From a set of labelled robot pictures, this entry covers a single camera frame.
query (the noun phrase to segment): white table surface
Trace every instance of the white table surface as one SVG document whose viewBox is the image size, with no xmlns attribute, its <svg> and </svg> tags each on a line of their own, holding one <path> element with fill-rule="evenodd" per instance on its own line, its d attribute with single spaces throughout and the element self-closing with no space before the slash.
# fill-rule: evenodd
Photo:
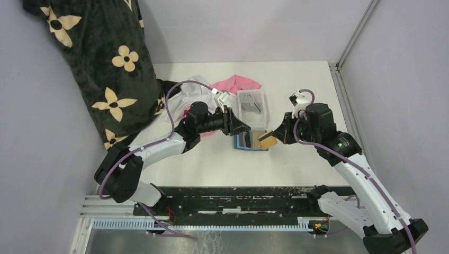
<svg viewBox="0 0 449 254">
<path fill-rule="evenodd" d="M 213 84 L 237 74 L 259 82 L 267 94 L 269 130 L 276 129 L 284 113 L 293 110 L 289 96 L 296 89 L 308 88 L 314 91 L 316 102 L 329 104 L 337 128 L 346 131 L 325 61 L 156 64 L 155 71 L 158 78 L 173 81 L 202 75 Z M 169 123 L 156 120 L 133 144 L 159 138 L 169 131 Z M 185 154 L 151 165 L 142 172 L 141 179 L 157 186 L 348 185 L 312 146 L 278 142 L 268 152 L 234 150 L 232 138 L 221 132 L 201 138 L 201 142 Z"/>
</svg>

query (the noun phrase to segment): black floral fabric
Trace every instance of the black floral fabric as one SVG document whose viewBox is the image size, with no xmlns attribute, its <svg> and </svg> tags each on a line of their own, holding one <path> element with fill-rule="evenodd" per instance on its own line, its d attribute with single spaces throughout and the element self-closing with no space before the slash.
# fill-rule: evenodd
<svg viewBox="0 0 449 254">
<path fill-rule="evenodd" d="M 129 144 L 164 107 L 175 84 L 156 79 L 137 0 L 23 0 L 69 63 L 108 149 Z"/>
</svg>

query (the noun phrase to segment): pink cloth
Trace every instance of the pink cloth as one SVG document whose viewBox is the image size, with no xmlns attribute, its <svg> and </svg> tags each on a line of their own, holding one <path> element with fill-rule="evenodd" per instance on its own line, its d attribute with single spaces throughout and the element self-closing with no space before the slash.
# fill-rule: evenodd
<svg viewBox="0 0 449 254">
<path fill-rule="evenodd" d="M 250 78 L 234 75 L 226 80 L 217 82 L 211 85 L 217 90 L 225 90 L 233 94 L 237 94 L 238 90 L 253 90 L 259 89 L 262 85 Z"/>
</svg>

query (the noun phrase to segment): gray wall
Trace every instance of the gray wall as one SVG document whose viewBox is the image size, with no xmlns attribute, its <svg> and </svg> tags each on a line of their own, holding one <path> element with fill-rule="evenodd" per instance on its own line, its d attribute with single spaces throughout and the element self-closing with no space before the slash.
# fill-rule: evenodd
<svg viewBox="0 0 449 254">
<path fill-rule="evenodd" d="M 67 253 L 105 155 L 48 25 L 0 8 L 0 253 Z"/>
<path fill-rule="evenodd" d="M 420 253 L 447 253 L 449 2 L 381 1 L 343 79 L 380 180 L 430 227 Z"/>
<path fill-rule="evenodd" d="M 369 2 L 139 0 L 155 63 L 336 62 Z"/>
</svg>

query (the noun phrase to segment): purple cable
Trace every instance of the purple cable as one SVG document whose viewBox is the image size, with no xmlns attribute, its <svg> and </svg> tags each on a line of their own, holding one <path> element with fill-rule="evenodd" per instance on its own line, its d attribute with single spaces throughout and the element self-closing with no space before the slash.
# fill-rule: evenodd
<svg viewBox="0 0 449 254">
<path fill-rule="evenodd" d="M 309 89 L 302 89 L 299 92 L 308 92 L 312 95 L 312 101 L 315 100 L 315 95 L 314 93 L 309 90 Z M 377 182 L 373 179 L 370 178 L 370 174 L 363 169 L 362 167 L 360 167 L 359 165 L 357 165 L 356 163 L 354 163 L 353 161 L 349 160 L 348 158 L 342 156 L 341 154 L 335 152 L 334 150 L 331 150 L 325 146 L 323 146 L 322 144 L 318 144 L 315 142 L 306 142 L 306 141 L 302 141 L 298 138 L 297 135 L 297 130 L 298 130 L 298 124 L 299 121 L 301 120 L 301 118 L 299 117 L 298 120 L 296 121 L 294 128 L 293 128 L 293 136 L 295 138 L 295 140 L 299 143 L 299 144 L 307 144 L 310 146 L 315 146 L 318 148 L 321 148 L 323 150 L 325 150 L 326 152 L 330 152 L 332 153 L 334 156 L 336 156 L 337 158 L 339 158 L 340 160 L 350 164 L 351 166 L 353 166 L 354 168 L 356 168 L 358 171 L 360 171 L 363 175 L 365 175 L 368 179 L 370 179 L 370 181 L 373 183 L 374 187 L 378 190 L 378 192 L 380 193 L 380 195 L 383 197 L 383 199 L 386 201 L 386 203 L 388 204 L 388 206 L 391 208 L 391 211 L 394 213 L 394 215 L 399 219 L 399 222 L 401 223 L 401 225 L 404 227 L 407 237 L 409 239 L 410 242 L 410 246 L 411 246 L 411 252 L 412 254 L 417 254 L 416 253 L 416 245 L 415 245 L 415 240 L 413 239 L 413 236 L 410 232 L 410 229 L 408 228 L 407 224 L 405 223 L 405 221 L 401 218 L 401 215 L 399 214 L 398 210 L 396 209 L 396 207 L 391 203 L 390 199 L 387 197 L 387 195 L 385 194 L 385 192 L 382 190 L 382 188 L 379 186 L 379 184 L 377 184 Z"/>
<path fill-rule="evenodd" d="M 299 90 L 299 92 L 300 93 L 304 93 L 304 92 L 309 93 L 310 95 L 312 95 L 312 100 L 310 101 L 310 104 L 315 102 L 315 94 L 312 92 L 312 90 L 310 90 L 310 89 L 301 89 L 301 90 Z"/>
<path fill-rule="evenodd" d="M 156 145 L 156 144 L 160 144 L 160 143 L 162 143 L 162 142 L 165 142 L 165 141 L 167 141 L 167 139 L 169 139 L 169 138 L 171 138 L 171 137 L 173 136 L 173 134 L 175 133 L 175 122 L 173 121 L 173 117 L 172 117 L 172 115 L 170 114 L 170 110 L 168 109 L 168 98 L 170 98 L 170 94 L 172 93 L 172 91 L 173 91 L 176 87 L 178 87 L 178 86 L 180 86 L 180 85 L 182 85 L 182 84 L 184 84 L 184 83 L 196 83 L 196 84 L 198 84 L 198 85 L 204 86 L 205 88 L 207 88 L 207 89 L 209 89 L 209 90 L 212 90 L 212 87 L 210 87 L 210 86 L 208 86 L 208 85 L 206 85 L 206 84 L 203 84 L 203 83 L 201 83 L 201 82 L 194 81 L 194 80 L 186 80 L 186 81 L 182 81 L 182 82 L 179 82 L 179 83 L 177 83 L 176 85 L 174 85 L 172 88 L 170 88 L 170 90 L 168 90 L 168 92 L 167 92 L 167 95 L 165 96 L 165 97 L 166 97 L 166 100 L 165 100 L 165 109 L 167 110 L 168 118 L 170 119 L 170 123 L 172 124 L 172 130 L 170 131 L 170 134 L 169 134 L 166 138 L 163 138 L 163 139 L 160 139 L 160 140 L 151 142 L 151 143 L 149 143 L 149 144 L 146 144 L 146 145 L 144 145 L 144 146 L 142 146 L 142 147 L 136 148 L 136 149 L 134 149 L 134 150 L 128 152 L 128 153 L 127 153 L 126 155 L 124 155 L 122 158 L 120 158 L 120 159 L 114 164 L 114 166 L 112 166 L 112 168 L 107 172 L 106 176 L 104 177 L 103 181 L 102 181 L 101 184 L 100 184 L 100 188 L 99 188 L 99 190 L 98 190 L 98 195 L 99 195 L 100 199 L 109 199 L 109 198 L 111 198 L 110 196 L 106 196 L 106 197 L 103 196 L 104 186 L 106 185 L 107 180 L 109 179 L 109 177 L 111 177 L 111 174 L 114 172 L 114 170 L 116 170 L 116 169 L 118 168 L 118 166 L 119 166 L 124 160 L 126 160 L 129 156 L 135 154 L 136 152 L 141 151 L 142 149 L 147 149 L 147 148 L 149 148 L 149 147 L 151 147 L 151 146 L 154 146 L 154 145 Z M 163 227 L 163 228 L 166 229 L 167 231 L 173 233 L 173 235 L 170 235 L 170 234 L 162 234 L 162 235 L 159 235 L 159 236 L 165 236 L 165 237 L 190 237 L 189 235 L 176 233 L 175 231 L 173 231 L 173 230 L 167 228 L 166 226 L 164 226 L 161 222 L 159 222 L 159 221 L 154 217 L 154 215 L 150 212 L 150 210 L 149 210 L 145 205 L 142 205 L 141 203 L 139 203 L 139 204 L 140 204 L 140 205 L 143 207 L 143 209 L 144 209 L 144 210 L 151 216 L 151 218 L 153 218 L 153 220 L 155 220 L 155 222 L 156 222 L 157 224 L 159 224 L 161 227 Z"/>
<path fill-rule="evenodd" d="M 148 209 L 148 207 L 147 207 L 145 204 L 142 204 L 142 203 L 140 203 L 140 202 L 138 202 L 138 204 L 139 204 L 140 206 L 142 206 L 142 208 L 145 210 L 145 212 L 147 212 L 147 213 L 150 215 L 150 217 L 151 217 L 151 218 L 152 218 L 152 219 L 153 219 L 159 226 L 161 226 L 163 229 L 167 230 L 168 232 L 172 233 L 172 234 L 155 234 L 156 236 L 158 236 L 158 237 L 186 237 L 186 238 L 189 238 L 189 237 L 190 237 L 190 235 L 188 235 L 188 234 L 181 234 L 181 233 L 178 233 L 178 232 L 176 232 L 176 231 L 173 231 L 173 230 L 169 229 L 165 224 L 161 223 L 160 221 L 158 221 L 158 220 L 156 219 L 156 217 L 150 212 L 150 209 Z"/>
</svg>

